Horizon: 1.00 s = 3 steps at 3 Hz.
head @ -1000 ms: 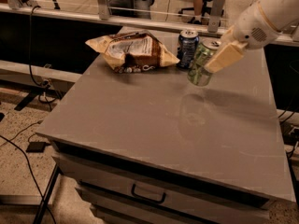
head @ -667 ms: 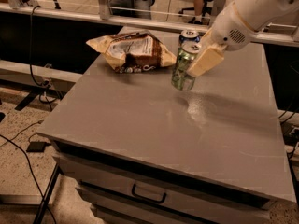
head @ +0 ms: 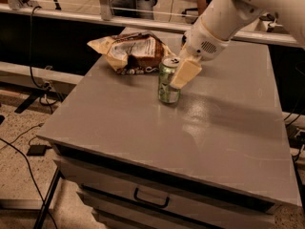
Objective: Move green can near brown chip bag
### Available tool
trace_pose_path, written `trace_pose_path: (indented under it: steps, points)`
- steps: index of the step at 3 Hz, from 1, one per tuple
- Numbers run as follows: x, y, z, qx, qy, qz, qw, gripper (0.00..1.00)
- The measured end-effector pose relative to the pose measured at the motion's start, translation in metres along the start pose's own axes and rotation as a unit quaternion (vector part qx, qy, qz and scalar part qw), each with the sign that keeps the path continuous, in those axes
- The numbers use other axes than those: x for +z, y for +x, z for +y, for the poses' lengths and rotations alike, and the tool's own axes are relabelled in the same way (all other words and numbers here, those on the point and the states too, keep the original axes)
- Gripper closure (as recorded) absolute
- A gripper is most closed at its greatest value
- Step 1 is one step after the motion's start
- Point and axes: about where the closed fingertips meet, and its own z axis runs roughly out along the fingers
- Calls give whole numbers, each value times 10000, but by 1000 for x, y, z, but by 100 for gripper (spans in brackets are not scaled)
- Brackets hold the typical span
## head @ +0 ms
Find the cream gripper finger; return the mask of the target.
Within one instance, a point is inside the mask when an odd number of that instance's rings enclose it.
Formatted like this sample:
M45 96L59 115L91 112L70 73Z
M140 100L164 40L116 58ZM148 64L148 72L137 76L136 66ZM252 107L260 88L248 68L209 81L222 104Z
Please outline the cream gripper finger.
M191 55L188 52L188 45L184 44L183 47L180 49L179 53L174 53L173 57L178 58L179 60L185 60L189 58Z
M192 81L202 70L199 57L186 57L181 60L175 71L170 85L182 89Z

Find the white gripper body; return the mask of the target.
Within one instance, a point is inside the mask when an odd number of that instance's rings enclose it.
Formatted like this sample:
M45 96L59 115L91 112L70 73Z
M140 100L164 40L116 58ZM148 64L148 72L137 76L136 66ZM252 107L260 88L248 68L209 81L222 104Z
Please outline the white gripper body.
M221 25L219 17L200 16L186 32L187 53L207 61L219 56L230 42L228 32Z

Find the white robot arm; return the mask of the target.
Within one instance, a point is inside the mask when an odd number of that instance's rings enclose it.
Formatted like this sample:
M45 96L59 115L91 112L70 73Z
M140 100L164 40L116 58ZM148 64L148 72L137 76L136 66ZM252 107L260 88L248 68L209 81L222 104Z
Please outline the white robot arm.
M300 46L305 45L305 0L212 0L186 32L171 86L181 89L221 54L234 35L268 12Z

